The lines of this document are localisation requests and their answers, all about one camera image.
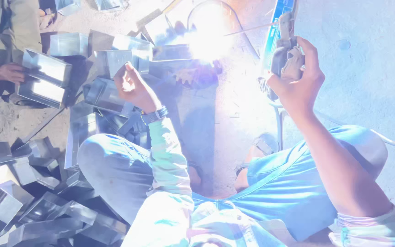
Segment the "bright welding light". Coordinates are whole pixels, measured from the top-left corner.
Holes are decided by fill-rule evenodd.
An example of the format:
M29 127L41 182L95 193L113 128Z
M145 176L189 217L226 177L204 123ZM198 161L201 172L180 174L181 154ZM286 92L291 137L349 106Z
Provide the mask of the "bright welding light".
M232 46L229 11L221 4L212 3L196 9L192 24L196 31L189 33L189 45L196 58L212 62L222 58Z

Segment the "sleeve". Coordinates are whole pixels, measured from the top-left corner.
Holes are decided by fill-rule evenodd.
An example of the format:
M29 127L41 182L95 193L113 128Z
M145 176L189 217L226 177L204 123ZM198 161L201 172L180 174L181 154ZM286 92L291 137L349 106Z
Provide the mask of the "sleeve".
M152 138L153 185L122 247L188 246L187 229L194 203L187 161L172 121L149 125Z

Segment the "concrete floor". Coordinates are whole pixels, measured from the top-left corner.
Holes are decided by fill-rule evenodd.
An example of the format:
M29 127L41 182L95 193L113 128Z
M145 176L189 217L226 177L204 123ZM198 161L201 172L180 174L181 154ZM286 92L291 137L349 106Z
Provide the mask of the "concrete floor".
M127 34L136 30L137 20L163 9L170 1L133 0L125 11L100 13L93 9L93 0L83 0L81 11L63 18L49 31ZM263 0L227 2L238 12L244 28L269 23L271 17L265 14L275 4ZM300 1L295 31L318 48L326 74L315 109L348 124L372 128L395 141L395 0L376 2L376 7L373 3ZM248 33L260 53L266 35L266 30ZM258 93L258 61L241 37L235 38L229 55L221 62L224 73L219 76L218 87L196 91L172 83L157 88L164 92L160 96L164 104L172 109L187 157L204 170L205 196L234 193L235 167L242 163L252 140L262 132L274 134L277 129L272 108ZM169 97L173 91L180 97ZM0 141L13 143L17 137L25 137L52 111L23 110L1 101ZM326 121L324 124L334 126ZM68 126L69 110L64 110L37 137L49 136L63 151ZM284 148L301 140L289 118L285 119L283 136ZM378 183L395 203L395 147L388 146L388 150Z

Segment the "welding cable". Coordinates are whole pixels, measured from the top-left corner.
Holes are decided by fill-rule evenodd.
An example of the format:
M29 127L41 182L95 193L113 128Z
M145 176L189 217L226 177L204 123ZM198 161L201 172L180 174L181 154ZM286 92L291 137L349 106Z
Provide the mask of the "welding cable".
M187 19L187 30L188 30L188 31L190 30L190 26L189 26L189 25L190 25L190 18L191 18L191 15L193 14L193 12L195 11L195 9L196 9L197 7L202 6L203 4L209 3L209 2L219 2L219 3L221 3L222 5L228 7L228 8L234 13L234 15L236 16L236 19L237 19L237 22L239 23L240 29L241 29L241 31L243 31L243 26L242 26L242 24L240 23L240 19L239 19L239 16L237 15L237 12L236 12L229 4L225 3L225 2L222 1L222 0L206 0L206 1L204 1L204 2L202 2L202 3L199 3L198 5L196 5L196 6L191 10L190 14L188 15L188 19ZM249 40L249 38L248 38L248 36L246 35L246 33L243 33L242 36L245 38L245 40L246 40L246 45L248 46L248 48L249 48L249 50L251 51L252 55L253 55L256 59L260 59L259 54L258 54L257 51L254 49L254 47L252 46L252 43L251 43L251 41Z

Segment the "hand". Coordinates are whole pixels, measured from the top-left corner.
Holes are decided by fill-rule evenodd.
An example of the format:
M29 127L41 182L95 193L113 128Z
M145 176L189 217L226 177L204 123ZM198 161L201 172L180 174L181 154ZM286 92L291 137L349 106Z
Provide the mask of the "hand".
M269 72L268 85L295 123L313 115L316 96L325 80L318 62L318 51L309 41L297 37L305 54L305 70L299 81L288 81Z
M120 98L134 104L145 114L154 113L162 108L155 92L141 78L130 62L121 67L114 76Z
M4 64L0 67L0 80L11 81L19 86L25 80L24 68L16 63Z

